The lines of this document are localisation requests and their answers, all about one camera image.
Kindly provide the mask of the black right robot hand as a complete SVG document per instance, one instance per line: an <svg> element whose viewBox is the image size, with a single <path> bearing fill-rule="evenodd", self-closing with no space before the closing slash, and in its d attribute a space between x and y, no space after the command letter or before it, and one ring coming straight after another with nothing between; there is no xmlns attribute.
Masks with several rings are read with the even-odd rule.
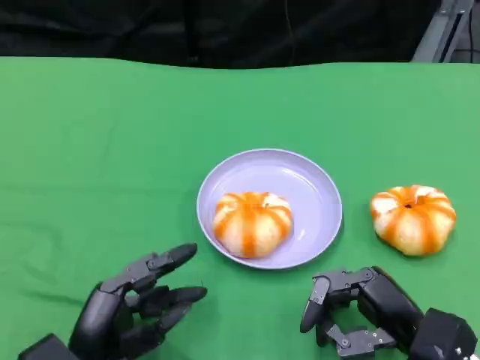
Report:
<svg viewBox="0 0 480 360"><path fill-rule="evenodd" d="M357 303L358 311L374 330L365 327L344 332L333 312ZM316 344L336 346L340 359L368 359L377 350L397 348L407 354L424 313L410 296L383 269L345 268L313 276L313 289L300 323L300 332L315 330Z"/></svg>

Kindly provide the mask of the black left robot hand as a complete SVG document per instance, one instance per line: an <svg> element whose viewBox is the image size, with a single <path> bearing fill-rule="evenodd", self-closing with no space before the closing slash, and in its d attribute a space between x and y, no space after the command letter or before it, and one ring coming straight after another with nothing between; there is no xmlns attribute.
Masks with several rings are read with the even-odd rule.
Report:
<svg viewBox="0 0 480 360"><path fill-rule="evenodd" d="M69 350L79 359L138 359L159 347L207 289L171 289L157 282L196 253L195 243L150 253L98 283L76 321Z"/></svg>

